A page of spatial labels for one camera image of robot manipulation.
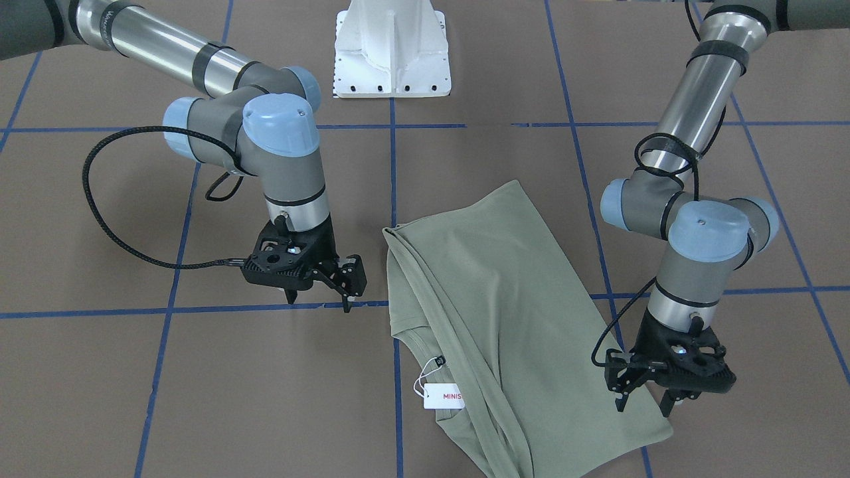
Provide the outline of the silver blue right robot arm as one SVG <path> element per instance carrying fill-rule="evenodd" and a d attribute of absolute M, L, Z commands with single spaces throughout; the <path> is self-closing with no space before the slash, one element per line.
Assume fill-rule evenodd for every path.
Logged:
<path fill-rule="evenodd" d="M 161 268 L 237 267 L 247 282 L 284 291 L 288 303 L 319 282 L 350 311 L 367 278 L 359 255 L 337 253 L 315 122 L 321 88 L 308 70 L 273 68 L 131 1 L 2 2 L 3 60 L 70 45 L 133 58 L 200 93 L 170 103 L 160 126 L 110 134 L 85 158 L 83 193 L 110 240 Z M 107 226 L 90 186 L 94 158 L 116 140 L 154 132 L 182 157 L 261 182 L 268 221 L 251 254 L 174 264 L 137 251 Z"/>

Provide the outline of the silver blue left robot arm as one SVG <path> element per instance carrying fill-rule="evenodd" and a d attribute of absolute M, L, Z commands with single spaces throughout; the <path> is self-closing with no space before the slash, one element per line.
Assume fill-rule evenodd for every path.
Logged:
<path fill-rule="evenodd" d="M 847 1 L 716 1 L 693 27 L 697 45 L 661 121 L 635 146 L 634 172 L 610 182 L 600 204 L 611 226 L 667 242 L 641 290 L 649 302 L 634 347 L 592 357 L 618 411 L 647 382 L 663 388 L 664 416 L 678 402 L 734 385 L 711 323 L 731 274 L 773 242 L 780 215 L 765 200 L 704 195 L 701 161 L 750 57 L 770 35 L 847 28 Z"/>

